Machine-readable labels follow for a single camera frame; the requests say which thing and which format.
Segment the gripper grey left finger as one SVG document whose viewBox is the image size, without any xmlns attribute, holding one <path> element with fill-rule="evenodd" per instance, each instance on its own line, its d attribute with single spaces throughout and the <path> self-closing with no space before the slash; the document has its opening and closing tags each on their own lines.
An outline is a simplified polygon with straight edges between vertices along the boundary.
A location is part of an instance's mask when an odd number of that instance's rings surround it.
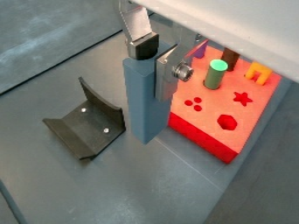
<svg viewBox="0 0 299 224">
<path fill-rule="evenodd" d="M 147 9 L 130 0 L 118 0 L 128 56 L 148 60 L 158 53 L 159 34 L 152 31 Z"/>
</svg>

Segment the gripper grey right finger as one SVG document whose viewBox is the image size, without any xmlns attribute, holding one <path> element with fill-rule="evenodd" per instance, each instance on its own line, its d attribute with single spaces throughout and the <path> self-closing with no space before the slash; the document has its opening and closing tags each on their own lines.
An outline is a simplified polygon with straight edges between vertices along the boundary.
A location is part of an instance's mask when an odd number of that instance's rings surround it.
<svg viewBox="0 0 299 224">
<path fill-rule="evenodd" d="M 178 81 L 188 81 L 192 77 L 192 58 L 202 51 L 208 40 L 198 40 L 191 46 L 176 44 L 155 61 L 155 98 L 167 101 L 178 88 Z"/>
</svg>

